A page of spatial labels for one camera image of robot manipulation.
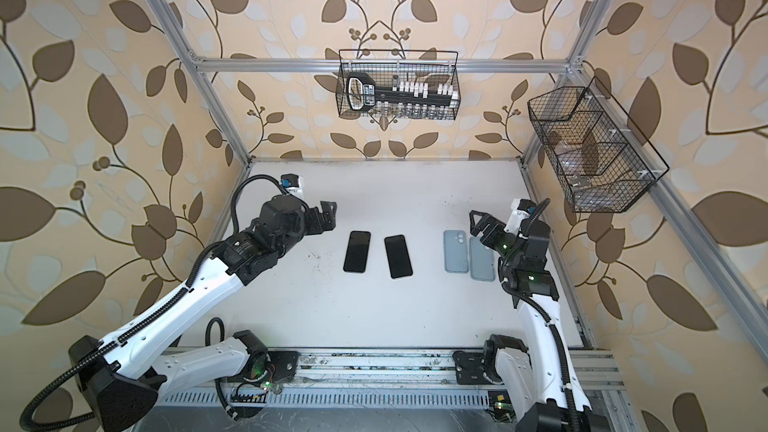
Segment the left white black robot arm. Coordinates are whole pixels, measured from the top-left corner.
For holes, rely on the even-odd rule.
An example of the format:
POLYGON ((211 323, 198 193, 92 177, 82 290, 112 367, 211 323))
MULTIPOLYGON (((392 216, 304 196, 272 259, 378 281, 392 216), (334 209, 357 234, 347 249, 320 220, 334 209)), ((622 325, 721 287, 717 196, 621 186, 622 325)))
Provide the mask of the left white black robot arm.
POLYGON ((105 431, 126 431, 163 398, 214 379, 247 371, 266 347, 249 331, 214 345, 179 355, 168 347, 203 315, 273 268, 303 238, 336 227, 337 204, 317 207, 303 199, 296 174, 267 176, 279 191, 259 215, 242 228, 236 207, 254 175, 239 184, 230 202, 232 234, 206 246, 188 278, 134 320, 97 340, 85 336, 70 347, 71 368, 42 389, 24 408, 25 431, 56 431, 95 420, 105 431), (44 401, 74 379, 90 410, 86 414, 40 422, 35 414, 44 401))

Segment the black smartphone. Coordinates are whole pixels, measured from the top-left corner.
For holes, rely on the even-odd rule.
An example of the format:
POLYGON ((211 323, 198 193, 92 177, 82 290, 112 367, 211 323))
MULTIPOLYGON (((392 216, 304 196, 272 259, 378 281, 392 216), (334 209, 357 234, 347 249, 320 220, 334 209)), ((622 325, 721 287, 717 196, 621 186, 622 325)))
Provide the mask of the black smartphone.
POLYGON ((407 242, 403 235, 388 236, 384 239, 388 267, 392 279, 413 275, 407 242))
POLYGON ((364 273, 367 267, 371 233, 368 231, 351 231, 348 238, 343 271, 347 273, 364 273))

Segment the light blue phone case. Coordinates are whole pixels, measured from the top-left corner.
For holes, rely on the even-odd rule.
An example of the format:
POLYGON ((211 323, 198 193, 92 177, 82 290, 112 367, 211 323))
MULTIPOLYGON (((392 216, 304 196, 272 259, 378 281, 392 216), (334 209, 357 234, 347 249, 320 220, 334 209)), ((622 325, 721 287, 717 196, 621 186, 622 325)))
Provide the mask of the light blue phone case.
POLYGON ((469 272, 468 242, 462 230, 443 232, 444 270, 448 273, 466 274, 469 272))
POLYGON ((469 242, 470 276, 473 280, 492 282, 495 280, 494 251, 481 243, 477 237, 469 242))

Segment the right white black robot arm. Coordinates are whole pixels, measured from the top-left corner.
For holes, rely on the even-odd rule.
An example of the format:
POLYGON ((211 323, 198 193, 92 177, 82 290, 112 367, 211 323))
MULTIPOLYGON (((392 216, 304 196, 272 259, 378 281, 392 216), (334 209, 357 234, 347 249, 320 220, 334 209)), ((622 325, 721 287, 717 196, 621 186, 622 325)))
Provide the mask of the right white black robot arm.
POLYGON ((607 431, 610 421, 593 410, 563 337, 560 294, 546 268, 550 228, 541 215, 548 204, 516 199, 507 221, 470 211, 470 233, 497 253, 499 283, 525 336, 493 334, 480 353, 454 352, 456 380, 504 386, 491 412, 507 415, 518 431, 607 431))

